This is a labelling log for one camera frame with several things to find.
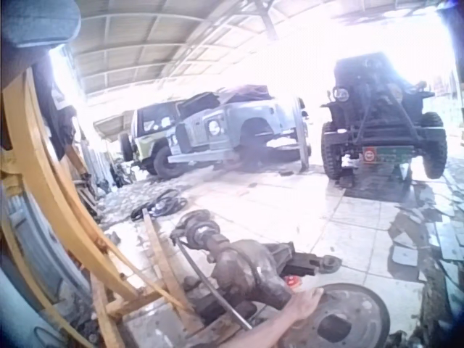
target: jeep headlight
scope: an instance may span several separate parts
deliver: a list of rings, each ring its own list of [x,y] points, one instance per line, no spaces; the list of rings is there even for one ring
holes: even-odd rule
[[[208,123],[208,131],[212,136],[218,136],[221,132],[220,124],[218,121],[213,120]]]
[[[346,102],[349,99],[348,90],[346,90],[345,88],[337,88],[337,87],[335,87],[333,89],[333,97],[338,102]]]

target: wheel hub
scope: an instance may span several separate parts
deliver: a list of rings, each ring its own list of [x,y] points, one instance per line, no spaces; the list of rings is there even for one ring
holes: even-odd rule
[[[386,305],[371,290],[354,284],[323,286],[316,311],[296,323],[280,348],[382,348],[390,331]]]

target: jeep front bumper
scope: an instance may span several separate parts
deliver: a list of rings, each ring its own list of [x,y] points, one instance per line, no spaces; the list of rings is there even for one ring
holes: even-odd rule
[[[417,145],[420,146],[423,141],[440,141],[446,138],[446,132],[442,127],[415,127],[419,139],[413,136],[395,136],[394,130],[377,128],[369,129],[369,137],[363,137],[357,145],[374,146],[374,145]],[[345,145],[352,144],[353,139],[357,138],[357,130],[348,130],[343,133],[325,132],[324,141],[328,145]]]
[[[236,161],[239,155],[231,149],[207,150],[190,154],[175,154],[167,158],[169,163]]]

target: metal roof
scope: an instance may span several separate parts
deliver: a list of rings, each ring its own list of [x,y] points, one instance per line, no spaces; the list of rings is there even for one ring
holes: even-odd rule
[[[190,83],[221,74],[253,53],[270,33],[256,1],[76,0],[82,26],[71,49],[86,96],[144,84],[161,88],[167,82]],[[277,34],[284,36],[309,27],[314,11],[358,24],[388,11],[409,9],[412,14],[437,3],[264,0],[263,6]]]

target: cable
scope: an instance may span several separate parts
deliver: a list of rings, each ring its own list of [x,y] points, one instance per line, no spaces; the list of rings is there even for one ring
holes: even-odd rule
[[[211,284],[211,282],[208,280],[208,278],[204,275],[204,273],[199,269],[199,267],[196,265],[196,263],[192,260],[188,252],[186,251],[183,243],[179,238],[175,239],[176,244],[178,244],[179,249],[181,250],[183,256],[187,259],[187,262],[190,264],[190,266],[194,269],[195,273],[199,276],[199,278],[202,280],[203,284],[206,285],[206,287],[211,291],[211,293],[216,297],[217,301],[220,303],[223,308],[229,312],[237,321],[239,322],[240,326],[246,330],[249,331],[253,329],[253,327],[227,302],[227,300],[216,290],[216,288]]]
[[[144,218],[142,210],[146,208],[153,218],[172,215],[180,212],[188,203],[187,199],[180,197],[179,190],[169,188],[161,193],[154,201],[145,203],[135,208],[130,214],[132,221]]]

